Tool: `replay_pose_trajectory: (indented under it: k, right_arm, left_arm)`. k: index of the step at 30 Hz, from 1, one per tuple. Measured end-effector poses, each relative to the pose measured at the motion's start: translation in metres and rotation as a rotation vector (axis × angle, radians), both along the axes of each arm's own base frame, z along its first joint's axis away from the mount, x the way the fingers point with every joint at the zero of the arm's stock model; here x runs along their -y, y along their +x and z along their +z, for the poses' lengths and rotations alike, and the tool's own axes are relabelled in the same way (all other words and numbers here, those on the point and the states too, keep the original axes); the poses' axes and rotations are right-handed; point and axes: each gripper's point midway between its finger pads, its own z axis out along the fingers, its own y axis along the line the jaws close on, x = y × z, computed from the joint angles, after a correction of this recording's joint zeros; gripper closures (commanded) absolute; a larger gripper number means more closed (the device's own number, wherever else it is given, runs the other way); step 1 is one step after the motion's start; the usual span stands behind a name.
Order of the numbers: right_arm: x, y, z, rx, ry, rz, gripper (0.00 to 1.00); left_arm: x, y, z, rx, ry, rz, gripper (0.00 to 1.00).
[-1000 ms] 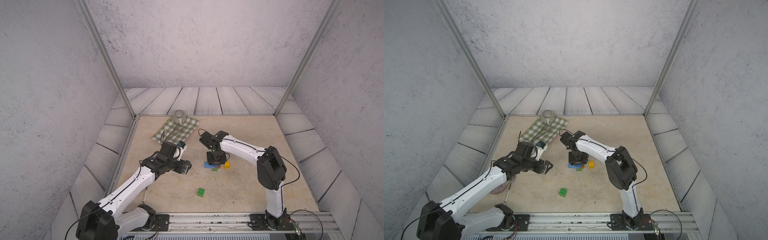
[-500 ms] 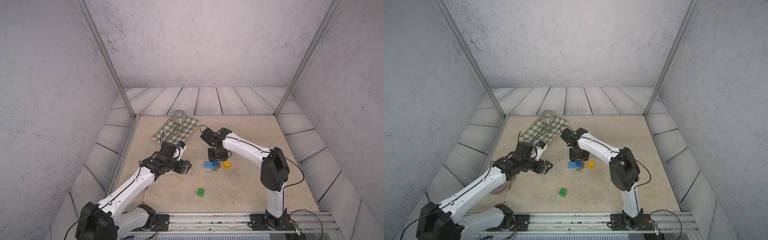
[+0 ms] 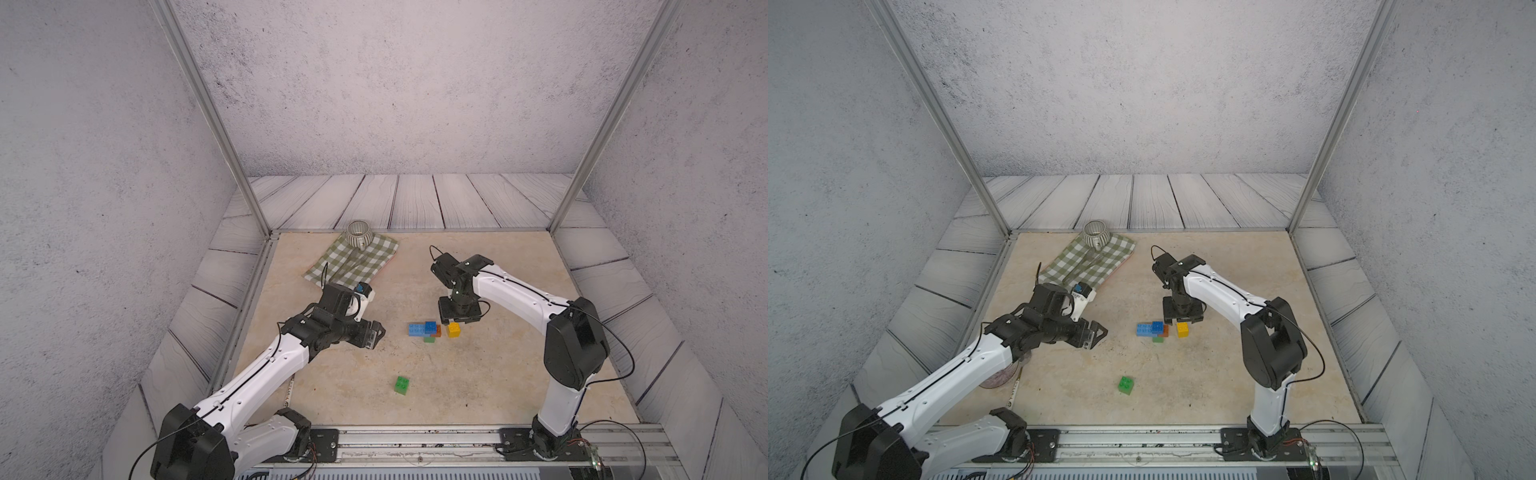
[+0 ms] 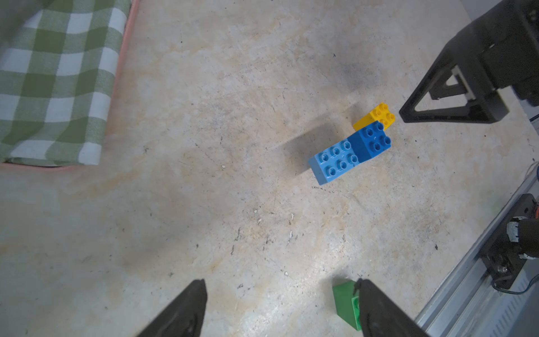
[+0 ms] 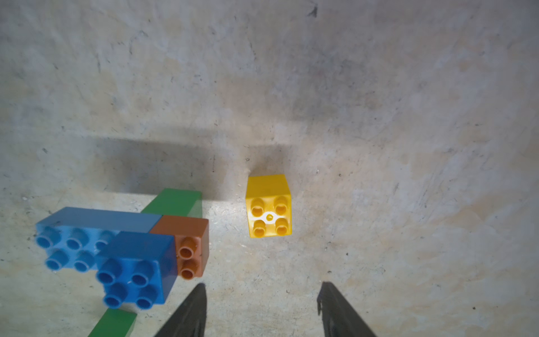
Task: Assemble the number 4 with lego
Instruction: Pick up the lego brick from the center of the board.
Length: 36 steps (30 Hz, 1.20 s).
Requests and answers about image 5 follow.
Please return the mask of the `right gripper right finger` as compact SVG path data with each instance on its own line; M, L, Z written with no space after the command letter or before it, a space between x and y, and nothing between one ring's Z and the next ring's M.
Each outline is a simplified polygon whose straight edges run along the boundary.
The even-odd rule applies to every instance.
M331 282L322 282L317 296L325 337L376 337L356 310Z

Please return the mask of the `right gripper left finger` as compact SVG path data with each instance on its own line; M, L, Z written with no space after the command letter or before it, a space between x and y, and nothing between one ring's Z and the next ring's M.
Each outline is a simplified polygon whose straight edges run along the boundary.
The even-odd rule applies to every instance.
M203 337L206 327L206 316L206 287L204 283L199 283L154 336Z

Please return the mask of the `dark blue lego brick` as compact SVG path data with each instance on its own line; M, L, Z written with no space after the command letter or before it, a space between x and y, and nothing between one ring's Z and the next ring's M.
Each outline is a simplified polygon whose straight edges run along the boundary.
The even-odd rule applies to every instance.
M170 235L119 233L96 256L96 279L104 304L118 309L134 303L149 310L166 302L178 276L175 240Z

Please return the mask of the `orange lego brick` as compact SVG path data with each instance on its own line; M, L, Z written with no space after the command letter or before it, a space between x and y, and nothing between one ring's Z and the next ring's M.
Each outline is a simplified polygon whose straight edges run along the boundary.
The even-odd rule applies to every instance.
M210 254L208 219L163 215L150 233L174 236L179 276L203 276Z

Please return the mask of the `yellow lego brick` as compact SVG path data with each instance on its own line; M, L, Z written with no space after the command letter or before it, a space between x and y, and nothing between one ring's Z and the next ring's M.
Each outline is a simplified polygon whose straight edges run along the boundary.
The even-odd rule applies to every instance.
M291 191L284 174L248 178L246 212L251 238L292 235L291 207Z

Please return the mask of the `light blue long lego brick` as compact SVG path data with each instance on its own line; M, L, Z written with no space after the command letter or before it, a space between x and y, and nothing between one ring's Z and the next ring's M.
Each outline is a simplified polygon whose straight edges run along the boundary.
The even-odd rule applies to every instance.
M48 255L45 265L54 272L95 270L95 256L120 232L148 233L161 216L65 207L36 224L36 244Z

